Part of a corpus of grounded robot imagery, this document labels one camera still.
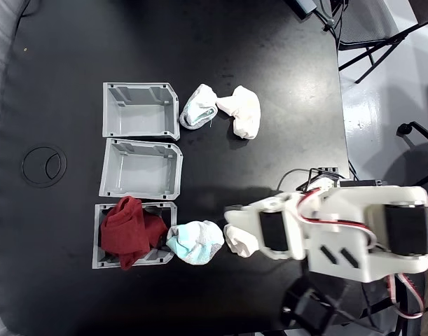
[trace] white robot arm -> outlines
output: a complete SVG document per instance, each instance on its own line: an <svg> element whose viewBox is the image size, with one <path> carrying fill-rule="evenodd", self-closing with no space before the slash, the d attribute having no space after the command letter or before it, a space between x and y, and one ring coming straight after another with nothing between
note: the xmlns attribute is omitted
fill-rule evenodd
<svg viewBox="0 0 428 336"><path fill-rule="evenodd" d="M421 187L284 192L225 212L272 259L308 257L309 269L371 282L428 268L428 196Z"/></svg>

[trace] gray plastic bin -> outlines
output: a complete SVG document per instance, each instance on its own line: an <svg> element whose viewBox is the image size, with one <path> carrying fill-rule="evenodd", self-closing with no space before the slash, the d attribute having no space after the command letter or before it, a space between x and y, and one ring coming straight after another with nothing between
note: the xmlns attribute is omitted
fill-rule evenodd
<svg viewBox="0 0 428 336"><path fill-rule="evenodd" d="M99 196L174 200L183 155L173 143L107 139Z"/></svg>
<svg viewBox="0 0 428 336"><path fill-rule="evenodd" d="M103 137L179 139L178 96L169 83L103 83Z"/></svg>
<svg viewBox="0 0 428 336"><path fill-rule="evenodd" d="M100 225L108 210L114 206L115 204L95 205L94 249L92 250L93 269L120 267L118 258L103 251L99 244ZM177 224L177 206L173 202L142 203L142 208L153 214L160 215L168 228ZM164 265L172 258L173 252L168 246L163 246L161 249L153 248L144 257L138 259L133 266Z"/></svg>

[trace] table surface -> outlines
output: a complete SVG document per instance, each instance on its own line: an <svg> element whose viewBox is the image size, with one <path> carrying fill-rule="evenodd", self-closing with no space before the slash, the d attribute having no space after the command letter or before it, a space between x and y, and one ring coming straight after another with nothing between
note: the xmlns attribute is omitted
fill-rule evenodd
<svg viewBox="0 0 428 336"><path fill-rule="evenodd" d="M137 330L233 333L283 328L282 296L298 262L224 246L205 266L92 270L94 204L105 139L102 83L169 82L181 108L201 83L219 97L238 86L261 103L256 139L212 124L181 128L178 223L213 220L223 208L267 197L293 168L338 167L347 151L333 38L282 0L42 1L22 19L0 119L0 313L23 335L111 335ZM21 178L28 148L53 144L62 179L34 188ZM306 180L287 179L290 190ZM344 308L361 311L350 295Z"/></svg>

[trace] red cloth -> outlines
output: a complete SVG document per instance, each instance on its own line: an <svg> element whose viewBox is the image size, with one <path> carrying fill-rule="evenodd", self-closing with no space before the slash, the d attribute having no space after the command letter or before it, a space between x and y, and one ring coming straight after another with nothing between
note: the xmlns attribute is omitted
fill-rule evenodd
<svg viewBox="0 0 428 336"><path fill-rule="evenodd" d="M150 252L167 232L161 217L142 210L142 202L124 197L106 215L100 228L101 247L119 257L120 267L128 270Z"/></svg>

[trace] cloth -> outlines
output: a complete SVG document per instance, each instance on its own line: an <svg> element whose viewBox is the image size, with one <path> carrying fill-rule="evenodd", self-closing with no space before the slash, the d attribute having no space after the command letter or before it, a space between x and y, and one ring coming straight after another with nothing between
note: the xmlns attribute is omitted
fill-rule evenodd
<svg viewBox="0 0 428 336"><path fill-rule="evenodd" d="M100 228L100 247L118 256L122 270L128 270L150 252L167 232L161 217L142 210L140 199L124 197L106 215Z"/></svg>
<svg viewBox="0 0 428 336"><path fill-rule="evenodd" d="M237 86L230 97L218 98L216 105L234 117L234 134L243 139L254 139L261 125L261 105L257 95Z"/></svg>
<svg viewBox="0 0 428 336"><path fill-rule="evenodd" d="M172 226L167 233L167 246L192 265L207 264L224 242L220 228L208 220Z"/></svg>
<svg viewBox="0 0 428 336"><path fill-rule="evenodd" d="M230 250L243 258L248 258L258 250L258 241L251 233L227 224L223 229Z"/></svg>
<svg viewBox="0 0 428 336"><path fill-rule="evenodd" d="M215 102L216 94L214 91L209 86L201 84L188 99L179 116L179 123L189 130L202 127L218 112Z"/></svg>

